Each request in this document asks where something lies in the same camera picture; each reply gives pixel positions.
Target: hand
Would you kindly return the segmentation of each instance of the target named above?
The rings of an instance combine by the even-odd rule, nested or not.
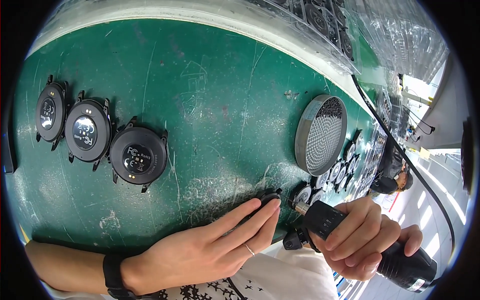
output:
[[[411,256],[421,245],[418,226],[404,230],[400,225],[381,214],[381,208],[370,197],[341,203],[336,209],[348,216],[324,241],[310,232],[317,248],[327,263],[343,277],[361,281],[373,277],[382,259],[381,252],[396,240],[406,242],[405,255]]]
[[[260,205],[259,199],[251,199],[209,225],[172,234],[144,253],[127,258],[120,267],[124,284],[136,295],[143,295],[234,275],[252,257],[243,243],[254,253],[271,244],[279,199],[271,200],[224,235]]]

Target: black wristband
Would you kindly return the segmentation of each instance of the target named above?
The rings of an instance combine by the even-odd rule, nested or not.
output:
[[[135,295],[131,290],[126,289],[123,285],[123,280],[120,273],[120,264],[124,259],[124,257],[119,255],[105,255],[103,258],[103,275],[105,276],[105,286],[108,288],[109,295],[115,299],[141,299],[141,297]]]

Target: wrist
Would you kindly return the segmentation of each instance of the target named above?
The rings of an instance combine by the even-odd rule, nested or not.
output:
[[[124,259],[120,264],[120,274],[125,288],[131,290],[135,295],[151,293],[151,291],[146,291],[144,264],[139,255]]]

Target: white t-shirt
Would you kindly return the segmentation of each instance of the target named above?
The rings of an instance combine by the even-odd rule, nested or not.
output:
[[[56,299],[111,300],[110,295],[63,292],[46,288]],[[247,260],[232,277],[160,291],[163,300],[337,300],[333,272],[321,253],[280,248],[275,257],[262,253]]]

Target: green workbench mat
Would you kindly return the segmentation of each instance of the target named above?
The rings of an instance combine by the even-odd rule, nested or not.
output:
[[[138,116],[168,130],[167,168],[147,193],[121,179],[115,185],[106,159],[96,172],[91,163],[69,163],[64,139],[54,152],[36,142],[36,103],[49,74],[69,82],[72,98],[80,90],[109,98],[117,125]],[[28,238],[105,252],[144,249],[207,224],[267,187],[288,195],[310,180],[296,165],[294,138],[303,110],[320,94],[345,102],[347,138],[364,129],[362,151],[369,115],[319,73],[251,38],[152,19],[74,31],[24,62],[13,111],[19,167],[6,176],[14,214]],[[325,199],[333,205],[347,196]],[[278,228],[298,216],[283,199]]]

